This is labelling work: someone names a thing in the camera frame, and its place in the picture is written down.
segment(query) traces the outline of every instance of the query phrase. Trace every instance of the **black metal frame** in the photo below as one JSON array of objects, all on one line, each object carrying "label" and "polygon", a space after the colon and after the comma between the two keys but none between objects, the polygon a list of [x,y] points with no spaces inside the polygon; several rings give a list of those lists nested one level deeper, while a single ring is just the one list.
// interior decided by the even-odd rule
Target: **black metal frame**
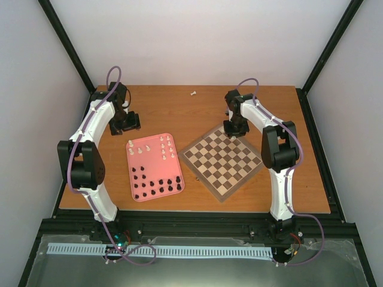
[{"label": "black metal frame", "polygon": [[[339,42],[350,21],[356,14],[363,0],[352,0],[333,35],[323,50],[302,89],[297,88],[297,96],[305,118],[309,137],[314,149],[315,158],[326,191],[330,206],[330,214],[316,215],[321,221],[326,238],[353,239],[369,286],[376,286],[360,236],[355,224],[345,222],[345,217],[330,173],[329,165],[315,126],[314,118],[307,100],[307,94],[314,84],[322,68],[329,59],[336,44]],[[39,0],[44,12],[59,36],[63,46],[77,68],[80,77],[90,93],[95,88],[90,81],[73,45],[71,44],[57,14],[49,0]],[[41,237],[45,234],[86,234],[91,239],[108,241],[99,222],[94,220],[91,210],[62,210],[59,203],[65,185],[60,189],[52,218],[43,219],[35,243],[31,250],[19,286],[26,286]],[[277,247],[270,238],[258,233],[265,227],[268,216],[266,213],[206,213],[206,212],[143,212],[119,211],[119,224],[130,230],[132,240],[146,241],[156,236],[192,236],[192,237],[233,237],[251,243],[263,243],[266,246]],[[306,238],[319,238],[320,230],[315,221],[307,218],[297,218],[297,225]]]}]

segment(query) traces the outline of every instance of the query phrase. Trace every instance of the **robotic arm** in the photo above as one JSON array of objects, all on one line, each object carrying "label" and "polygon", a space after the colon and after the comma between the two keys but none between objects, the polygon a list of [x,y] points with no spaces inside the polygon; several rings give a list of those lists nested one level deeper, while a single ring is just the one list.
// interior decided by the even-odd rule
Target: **robotic arm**
[{"label": "robotic arm", "polygon": [[293,171],[288,175],[290,180],[287,185],[287,201],[285,198],[285,177],[287,170],[294,166],[299,158],[299,149],[291,136],[272,119],[283,123],[296,135],[293,122],[283,122],[274,117],[265,109],[258,99],[253,102],[253,94],[241,96],[237,90],[229,91],[225,96],[229,107],[229,120],[224,121],[224,131],[228,137],[244,136],[249,132],[247,121],[250,121],[262,133],[261,156],[264,165],[269,169],[271,176],[272,204],[270,213],[276,221],[290,219],[293,214],[287,208],[286,202],[292,207],[292,177]]},{"label": "robotic arm", "polygon": [[[114,85],[115,83],[111,83],[108,90],[110,91]],[[71,181],[72,186],[83,193],[95,214],[95,220],[98,221],[100,219],[89,203],[89,197],[105,222],[113,221],[117,214],[117,207],[109,198],[104,185],[105,166],[98,152],[100,138],[108,123],[112,135],[122,135],[125,131],[140,128],[138,114],[133,111],[128,112],[127,108],[123,107],[123,103],[126,103],[126,92],[127,88],[119,83],[115,92],[97,109],[85,131],[82,132],[90,113],[106,95],[104,91],[95,92],[90,98],[89,111],[77,132],[68,141],[60,141],[57,145],[61,172],[63,180],[66,182],[69,155],[78,135],[83,134],[75,152],[77,158],[72,163]]]}]

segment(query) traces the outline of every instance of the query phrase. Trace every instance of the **pink plastic tray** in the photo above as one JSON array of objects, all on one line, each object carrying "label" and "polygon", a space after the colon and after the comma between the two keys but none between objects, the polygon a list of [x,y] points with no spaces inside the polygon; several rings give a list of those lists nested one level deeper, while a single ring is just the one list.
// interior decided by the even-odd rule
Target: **pink plastic tray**
[{"label": "pink plastic tray", "polygon": [[134,200],[170,196],[184,189],[180,162],[169,133],[129,141],[126,152]]}]

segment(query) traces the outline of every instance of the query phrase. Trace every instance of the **wooden table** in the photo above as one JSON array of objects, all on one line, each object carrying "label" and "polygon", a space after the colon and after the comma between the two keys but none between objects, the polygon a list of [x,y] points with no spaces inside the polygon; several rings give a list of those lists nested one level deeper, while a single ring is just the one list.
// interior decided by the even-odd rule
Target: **wooden table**
[{"label": "wooden table", "polygon": [[[178,151],[205,134],[223,120],[224,96],[229,86],[130,86],[132,105],[130,110],[139,114],[141,129],[111,136],[109,127],[104,131],[99,152],[106,167],[105,186],[111,200],[122,210],[181,210],[214,212],[268,212],[271,205],[270,175],[264,167],[225,202],[220,203],[182,162],[186,183],[183,192],[174,196],[136,202],[130,193],[126,144],[129,139],[143,138],[159,133],[170,133]],[[254,87],[241,87],[240,92],[251,93]],[[298,138],[303,146],[305,161],[294,173],[293,204],[297,212],[329,213],[326,194],[317,162],[306,129],[294,87],[262,86],[258,95],[261,103],[275,116],[297,127]],[[261,134],[251,124],[246,139],[259,151]],[[81,195],[67,188],[60,208],[89,209]]]}]

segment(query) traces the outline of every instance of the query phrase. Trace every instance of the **black bracket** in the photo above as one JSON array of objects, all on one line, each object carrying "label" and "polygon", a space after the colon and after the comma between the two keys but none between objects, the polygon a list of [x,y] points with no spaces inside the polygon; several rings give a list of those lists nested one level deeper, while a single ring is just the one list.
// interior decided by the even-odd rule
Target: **black bracket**
[{"label": "black bracket", "polygon": [[[297,131],[292,121],[283,122],[289,130],[296,136]],[[295,140],[280,126],[267,126],[262,131],[262,150],[261,157],[263,164],[268,169],[281,172],[295,165],[299,158],[299,149]]]},{"label": "black bracket", "polygon": [[[66,182],[69,156],[72,152],[73,141],[60,141],[57,145],[62,178]],[[82,160],[76,160],[80,154]],[[95,190],[104,181],[105,165],[101,159],[96,144],[91,141],[80,142],[72,163],[71,180],[74,188],[91,188]]]}]

